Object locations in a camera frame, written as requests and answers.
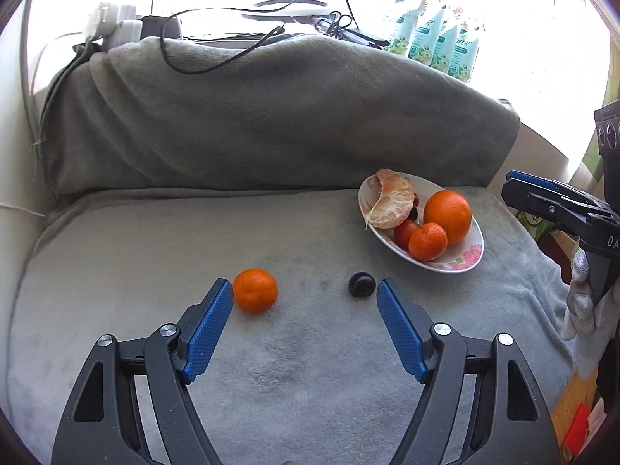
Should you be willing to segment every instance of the gray blanket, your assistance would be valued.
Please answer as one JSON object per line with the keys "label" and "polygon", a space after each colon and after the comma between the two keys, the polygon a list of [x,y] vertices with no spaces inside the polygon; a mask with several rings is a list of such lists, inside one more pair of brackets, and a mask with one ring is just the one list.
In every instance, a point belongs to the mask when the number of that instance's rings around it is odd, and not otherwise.
{"label": "gray blanket", "polygon": [[[264,315],[234,309],[207,372],[190,385],[226,465],[389,463],[422,387],[402,368],[374,297],[348,295],[346,282],[360,270],[398,278],[412,301],[461,334],[510,332],[553,407],[571,368],[559,337],[567,292],[559,267],[487,190],[459,190],[485,240],[482,261],[463,274],[431,273],[385,248],[365,231],[357,190],[83,197],[41,239],[17,299],[14,427],[48,464],[64,404],[101,334],[148,335],[200,301],[217,277],[249,267],[272,272],[280,297]],[[144,379],[138,389],[153,458],[167,463]],[[472,390],[468,379],[466,402]],[[462,409],[452,459],[469,417]]]}
{"label": "gray blanket", "polygon": [[[204,68],[239,51],[169,42]],[[169,68],[156,38],[94,54],[41,122],[57,194],[148,187],[356,188],[390,167],[442,186],[486,186],[518,116],[416,61],[324,36],[294,36],[218,69]]]}

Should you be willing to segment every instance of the fruit bowl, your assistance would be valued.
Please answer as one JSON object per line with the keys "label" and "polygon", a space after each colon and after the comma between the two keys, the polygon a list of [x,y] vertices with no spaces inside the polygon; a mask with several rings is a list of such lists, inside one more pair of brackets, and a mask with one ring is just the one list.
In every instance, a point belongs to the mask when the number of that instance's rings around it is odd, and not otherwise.
{"label": "fruit bowl", "polygon": [[[419,219],[422,220],[422,218],[424,218],[424,206],[430,196],[443,189],[432,181],[416,177],[415,175],[401,173],[401,176],[407,178],[411,182],[413,190],[415,190],[415,193],[418,194],[420,198],[418,213]],[[380,193],[381,184],[376,175],[372,175],[364,180],[358,193],[358,203],[362,215],[367,214],[371,208],[373,208],[374,203],[379,199]],[[374,235],[394,253],[397,253],[412,264],[424,267],[429,271],[435,271],[436,273],[455,274],[470,271],[478,265],[478,262],[482,259],[482,253],[484,252],[482,231],[474,217],[471,219],[471,228],[465,239],[456,245],[448,246],[448,249],[440,257],[430,262],[416,260],[407,251],[399,248],[394,242],[393,229],[377,229],[371,225],[368,227],[373,231]]]}

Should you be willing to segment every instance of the floral plate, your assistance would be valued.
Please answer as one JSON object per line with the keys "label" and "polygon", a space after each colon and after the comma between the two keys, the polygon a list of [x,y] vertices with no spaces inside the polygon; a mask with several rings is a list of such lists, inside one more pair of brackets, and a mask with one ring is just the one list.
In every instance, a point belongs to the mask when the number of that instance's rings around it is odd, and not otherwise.
{"label": "floral plate", "polygon": [[[416,177],[415,175],[409,175],[401,173],[401,176],[407,178],[413,190],[418,194],[420,198],[420,205],[418,205],[419,218],[424,217],[424,205],[435,192],[442,190],[442,187],[435,183],[424,180],[424,178]],[[381,193],[381,184],[376,175],[372,175],[364,180],[358,193],[358,203],[360,205],[360,211],[362,215],[366,214],[373,208],[374,203],[379,199]],[[431,262],[420,262],[414,259],[405,250],[396,246],[394,243],[394,230],[393,229],[377,229],[373,226],[369,226],[374,235],[387,246],[390,250],[400,255],[402,258],[410,261],[411,263],[424,267],[429,271],[435,271],[436,273],[464,273],[472,270],[477,266],[478,262],[482,259],[482,253],[484,251],[484,239],[482,238],[482,231],[478,226],[478,222],[475,218],[471,219],[471,228],[467,233],[467,236],[463,241],[456,245],[449,246],[444,254],[432,260]]]}

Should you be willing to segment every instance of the white glove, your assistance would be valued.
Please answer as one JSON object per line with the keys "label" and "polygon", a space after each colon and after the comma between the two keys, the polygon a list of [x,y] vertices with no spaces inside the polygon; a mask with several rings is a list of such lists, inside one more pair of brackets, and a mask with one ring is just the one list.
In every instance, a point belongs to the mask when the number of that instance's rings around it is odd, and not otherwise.
{"label": "white glove", "polygon": [[620,319],[620,279],[594,305],[593,291],[588,281],[590,265],[585,252],[578,248],[572,260],[572,279],[566,297],[562,339],[575,336],[575,365],[586,379],[594,371],[605,352],[607,343],[616,332]]}

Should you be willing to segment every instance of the silver screw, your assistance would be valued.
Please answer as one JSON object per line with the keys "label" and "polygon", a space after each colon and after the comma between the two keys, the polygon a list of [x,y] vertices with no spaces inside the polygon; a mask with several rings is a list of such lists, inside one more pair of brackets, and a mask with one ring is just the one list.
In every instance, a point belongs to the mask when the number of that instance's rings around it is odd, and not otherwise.
{"label": "silver screw", "polygon": [[99,339],[97,339],[97,344],[99,346],[110,346],[112,344],[112,336],[109,334],[102,335]]}
{"label": "silver screw", "polygon": [[452,329],[448,324],[435,324],[433,330],[435,331],[435,334],[439,335],[449,335],[450,332],[452,332]]}
{"label": "silver screw", "polygon": [[161,329],[159,329],[159,333],[164,337],[175,335],[177,333],[177,326],[174,324],[162,325]]}
{"label": "silver screw", "polygon": [[515,340],[512,338],[510,334],[500,334],[497,336],[497,340],[500,341],[504,346],[510,346]]}

